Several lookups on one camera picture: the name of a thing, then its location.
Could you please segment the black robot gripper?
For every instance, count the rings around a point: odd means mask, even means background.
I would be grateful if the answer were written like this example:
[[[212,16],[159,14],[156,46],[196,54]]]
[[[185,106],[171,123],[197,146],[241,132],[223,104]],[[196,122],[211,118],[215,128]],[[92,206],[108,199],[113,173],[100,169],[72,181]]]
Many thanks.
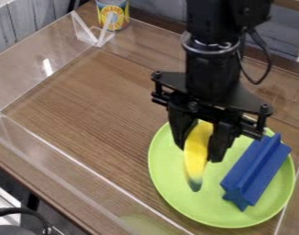
[[[208,142],[209,162],[223,161],[240,135],[256,140],[261,138],[265,119],[274,109],[241,83],[236,83],[220,98],[209,100],[188,92],[184,73],[156,71],[151,79],[155,82],[152,101],[168,109],[172,139],[180,150],[197,119],[215,124]]]

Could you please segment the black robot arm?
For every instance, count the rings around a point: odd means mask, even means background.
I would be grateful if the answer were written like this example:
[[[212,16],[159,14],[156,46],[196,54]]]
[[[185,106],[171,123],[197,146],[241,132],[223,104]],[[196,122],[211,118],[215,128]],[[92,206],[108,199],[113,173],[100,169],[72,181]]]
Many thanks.
[[[168,110],[172,138],[185,146],[199,121],[213,125],[207,160],[221,162],[235,138],[259,140],[272,108],[240,83],[245,38],[265,49],[256,26],[268,21],[274,0],[187,0],[181,35],[185,70],[152,73],[152,101]]]

